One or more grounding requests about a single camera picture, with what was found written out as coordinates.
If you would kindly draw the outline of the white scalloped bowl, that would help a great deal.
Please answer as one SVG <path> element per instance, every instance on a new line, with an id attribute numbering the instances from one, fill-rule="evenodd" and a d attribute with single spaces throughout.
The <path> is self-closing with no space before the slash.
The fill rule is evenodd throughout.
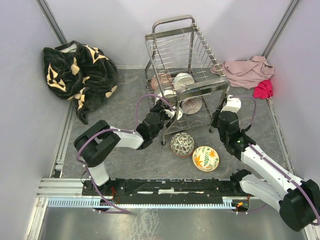
<path id="1" fill-rule="evenodd" d="M 164 95 L 162 95 L 162 92 L 159 88 L 156 88 L 154 91 L 154 94 L 163 98 L 166 98 L 167 101 L 172 105 L 175 106 L 176 105 L 176 91 L 172 90 L 172 89 L 164 89 L 163 90 Z"/>

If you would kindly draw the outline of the plain white bowl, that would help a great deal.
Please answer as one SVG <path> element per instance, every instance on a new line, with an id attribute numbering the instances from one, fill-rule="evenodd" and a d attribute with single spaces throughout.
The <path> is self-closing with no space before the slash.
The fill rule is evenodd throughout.
<path id="1" fill-rule="evenodd" d="M 194 78 L 190 74 L 183 73 L 183 72 L 177 74 L 176 77 L 173 79 L 173 87 L 175 89 L 179 89 L 181 87 L 194 84 L 194 83 L 195 83 Z"/>

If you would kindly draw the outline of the red patterned bowl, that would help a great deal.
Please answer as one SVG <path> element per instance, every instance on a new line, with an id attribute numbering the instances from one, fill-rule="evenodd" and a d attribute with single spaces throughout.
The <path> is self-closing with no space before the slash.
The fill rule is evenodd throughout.
<path id="1" fill-rule="evenodd" d="M 158 77 L 154 75 L 153 78 L 151 79 L 152 89 L 155 90 L 159 86 L 159 84 L 169 83 L 170 78 L 171 78 L 170 75 L 167 73 L 159 73 Z"/>

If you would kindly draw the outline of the stainless steel dish rack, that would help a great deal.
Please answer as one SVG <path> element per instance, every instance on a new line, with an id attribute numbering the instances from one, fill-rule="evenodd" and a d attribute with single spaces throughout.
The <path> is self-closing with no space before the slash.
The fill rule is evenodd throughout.
<path id="1" fill-rule="evenodd" d="M 212 132 L 227 102 L 228 79 L 192 15 L 157 20 L 144 37 L 149 62 L 144 74 L 150 93 L 173 104 L 173 118 L 164 124 L 166 136 L 208 125 Z"/>

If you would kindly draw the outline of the blue triangle patterned bowl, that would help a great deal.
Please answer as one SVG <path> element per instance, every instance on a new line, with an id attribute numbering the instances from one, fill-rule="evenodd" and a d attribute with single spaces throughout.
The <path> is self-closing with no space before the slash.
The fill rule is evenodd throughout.
<path id="1" fill-rule="evenodd" d="M 200 90 L 199 87 L 194 87 L 194 88 L 183 88 L 182 89 L 182 94 L 188 94 L 188 93 L 194 93 L 194 92 L 198 92 Z"/>

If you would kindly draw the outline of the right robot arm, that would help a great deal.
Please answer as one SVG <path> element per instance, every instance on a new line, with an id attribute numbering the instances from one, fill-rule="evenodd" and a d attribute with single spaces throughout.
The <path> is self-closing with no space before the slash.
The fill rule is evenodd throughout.
<path id="1" fill-rule="evenodd" d="M 218 107 L 212 115 L 209 131 L 217 129 L 229 154 L 253 168 L 263 179 L 242 169 L 231 176 L 229 189 L 240 196 L 253 195 L 274 208 L 284 223 L 299 232 L 308 225 L 320 224 L 320 187 L 290 173 L 270 158 L 256 142 L 239 127 L 236 112 Z"/>

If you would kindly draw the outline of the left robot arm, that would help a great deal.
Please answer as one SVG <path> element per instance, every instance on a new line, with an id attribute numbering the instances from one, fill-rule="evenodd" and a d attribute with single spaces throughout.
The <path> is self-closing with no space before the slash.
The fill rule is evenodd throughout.
<path id="1" fill-rule="evenodd" d="M 165 121 L 172 118 L 168 114 L 172 109 L 172 106 L 158 100 L 135 131 L 115 128 L 100 120 L 76 138 L 73 145 L 77 150 L 77 160 L 84 162 L 93 180 L 93 189 L 99 195 L 106 195 L 111 189 L 110 176 L 104 164 L 107 156 L 114 148 L 147 148 L 164 128 Z"/>

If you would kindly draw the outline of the yellow floral bowl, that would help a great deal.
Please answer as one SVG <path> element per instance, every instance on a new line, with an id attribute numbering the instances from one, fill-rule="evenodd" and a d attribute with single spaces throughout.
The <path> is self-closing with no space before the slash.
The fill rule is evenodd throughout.
<path id="1" fill-rule="evenodd" d="M 195 167 L 203 172 L 214 171 L 220 163 L 218 152 L 209 146 L 200 146 L 192 154 Z"/>

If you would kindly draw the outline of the black leaf patterned bowl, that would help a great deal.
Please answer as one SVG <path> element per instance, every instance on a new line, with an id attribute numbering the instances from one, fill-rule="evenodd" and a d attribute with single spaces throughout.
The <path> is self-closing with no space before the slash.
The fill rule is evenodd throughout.
<path id="1" fill-rule="evenodd" d="M 195 140 L 188 133 L 179 132 L 171 138 L 170 149 L 178 157 L 187 157 L 195 149 Z"/>

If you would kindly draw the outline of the dusty pink cloth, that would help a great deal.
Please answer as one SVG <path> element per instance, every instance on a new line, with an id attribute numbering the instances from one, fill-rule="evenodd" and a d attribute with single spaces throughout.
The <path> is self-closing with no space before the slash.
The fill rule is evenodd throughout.
<path id="1" fill-rule="evenodd" d="M 211 72 L 218 74 L 218 67 L 228 79 L 231 87 L 252 89 L 264 80 L 270 79 L 275 68 L 264 56 L 254 55 L 249 60 L 226 61 L 211 68 Z"/>

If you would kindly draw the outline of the magenta cloth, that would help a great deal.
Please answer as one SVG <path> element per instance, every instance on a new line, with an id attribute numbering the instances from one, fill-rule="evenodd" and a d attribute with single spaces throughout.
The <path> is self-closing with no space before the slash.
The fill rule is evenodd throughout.
<path id="1" fill-rule="evenodd" d="M 256 99 L 269 99 L 274 95 L 273 85 L 270 79 L 261 81 L 253 91 L 253 97 Z"/>

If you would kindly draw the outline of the black and cream blanket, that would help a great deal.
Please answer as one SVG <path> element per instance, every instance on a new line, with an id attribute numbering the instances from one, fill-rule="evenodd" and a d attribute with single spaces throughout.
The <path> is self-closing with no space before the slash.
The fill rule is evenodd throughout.
<path id="1" fill-rule="evenodd" d="M 70 100 L 84 124 L 118 87 L 115 63 L 98 48 L 73 40 L 43 48 L 44 76 L 48 88 L 60 99 Z"/>

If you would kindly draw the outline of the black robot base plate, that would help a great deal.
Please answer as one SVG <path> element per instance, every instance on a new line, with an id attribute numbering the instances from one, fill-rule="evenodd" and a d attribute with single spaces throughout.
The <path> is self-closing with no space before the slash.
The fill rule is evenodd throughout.
<path id="1" fill-rule="evenodd" d="M 223 197 L 248 196 L 232 181 L 216 178 L 116 178 L 99 190 L 119 204 L 220 204 Z"/>

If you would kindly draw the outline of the aluminium frame rail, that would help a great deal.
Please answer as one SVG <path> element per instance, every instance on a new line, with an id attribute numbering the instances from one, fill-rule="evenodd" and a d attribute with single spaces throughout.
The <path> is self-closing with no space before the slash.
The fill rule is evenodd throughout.
<path id="1" fill-rule="evenodd" d="M 108 208 L 48 207 L 49 198 L 96 198 Z M 235 209 L 120 208 L 97 192 L 89 178 L 44 178 L 36 194 L 27 240 L 317 240 L 309 224 L 289 228 L 280 214 L 248 194 Z"/>

